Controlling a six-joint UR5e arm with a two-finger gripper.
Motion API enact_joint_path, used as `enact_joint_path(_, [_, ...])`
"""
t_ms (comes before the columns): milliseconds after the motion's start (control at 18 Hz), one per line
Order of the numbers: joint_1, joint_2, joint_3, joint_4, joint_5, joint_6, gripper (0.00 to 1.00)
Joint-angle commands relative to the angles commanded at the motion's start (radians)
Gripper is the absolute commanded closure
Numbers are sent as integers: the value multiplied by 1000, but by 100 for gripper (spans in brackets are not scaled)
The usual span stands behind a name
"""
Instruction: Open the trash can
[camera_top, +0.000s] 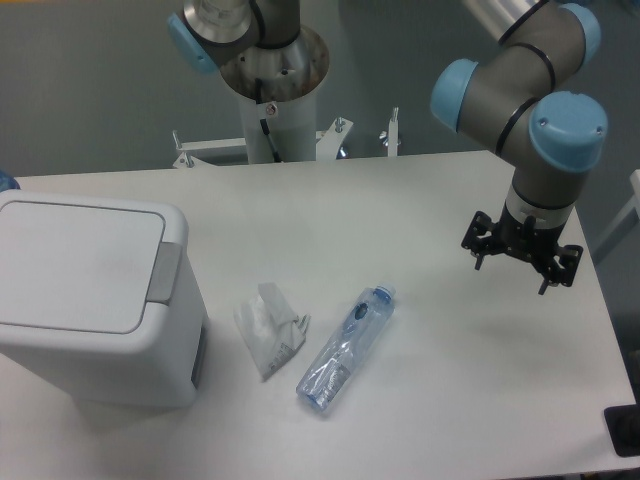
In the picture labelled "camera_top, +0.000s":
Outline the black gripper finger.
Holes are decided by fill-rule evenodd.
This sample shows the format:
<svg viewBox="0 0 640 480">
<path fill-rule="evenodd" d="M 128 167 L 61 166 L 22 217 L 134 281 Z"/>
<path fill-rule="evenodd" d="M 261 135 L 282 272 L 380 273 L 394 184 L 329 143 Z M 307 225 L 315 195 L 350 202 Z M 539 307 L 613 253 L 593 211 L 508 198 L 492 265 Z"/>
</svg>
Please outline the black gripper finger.
<svg viewBox="0 0 640 480">
<path fill-rule="evenodd" d="M 474 269 L 479 271 L 487 256 L 500 253 L 499 224 L 482 211 L 476 211 L 464 234 L 461 247 L 475 258 Z"/>
<path fill-rule="evenodd" d="M 549 287 L 571 287 L 582 258 L 583 247 L 580 245 L 556 245 L 553 253 L 543 258 L 542 284 L 538 290 L 539 295 L 544 295 Z"/>
</svg>

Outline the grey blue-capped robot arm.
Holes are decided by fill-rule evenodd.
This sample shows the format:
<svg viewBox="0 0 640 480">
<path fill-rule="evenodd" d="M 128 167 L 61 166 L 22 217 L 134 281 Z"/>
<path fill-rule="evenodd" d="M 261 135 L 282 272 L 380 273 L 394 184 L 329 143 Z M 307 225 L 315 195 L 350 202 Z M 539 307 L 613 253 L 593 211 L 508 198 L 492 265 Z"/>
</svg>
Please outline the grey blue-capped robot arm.
<svg viewBox="0 0 640 480">
<path fill-rule="evenodd" d="M 544 287 L 570 286 L 583 254 L 563 229 L 598 163 L 608 130 L 601 105 L 562 89 L 601 42 L 587 8 L 556 1 L 470 1 L 499 43 L 489 64 L 459 59 L 438 77 L 434 117 L 514 169 L 501 216 L 473 217 L 462 247 L 477 261 L 506 255 L 530 264 Z M 329 69 L 324 40 L 296 1 L 187 1 L 167 21 L 183 58 L 219 73 L 236 96 L 252 163 L 336 158 L 335 129 L 316 133 L 316 94 Z"/>
</svg>

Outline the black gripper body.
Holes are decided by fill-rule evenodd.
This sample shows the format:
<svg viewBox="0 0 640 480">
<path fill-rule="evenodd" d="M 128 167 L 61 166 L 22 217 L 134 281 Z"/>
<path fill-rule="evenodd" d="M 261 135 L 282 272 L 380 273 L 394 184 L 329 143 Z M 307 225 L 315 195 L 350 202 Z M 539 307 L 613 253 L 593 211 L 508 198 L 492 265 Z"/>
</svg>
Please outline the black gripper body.
<svg viewBox="0 0 640 480">
<path fill-rule="evenodd" d="M 563 226 L 556 228 L 538 228 L 535 218 L 523 222 L 511 215 L 503 207 L 499 224 L 500 253 L 530 263 L 540 273 L 543 258 L 553 253 L 558 245 Z"/>
</svg>

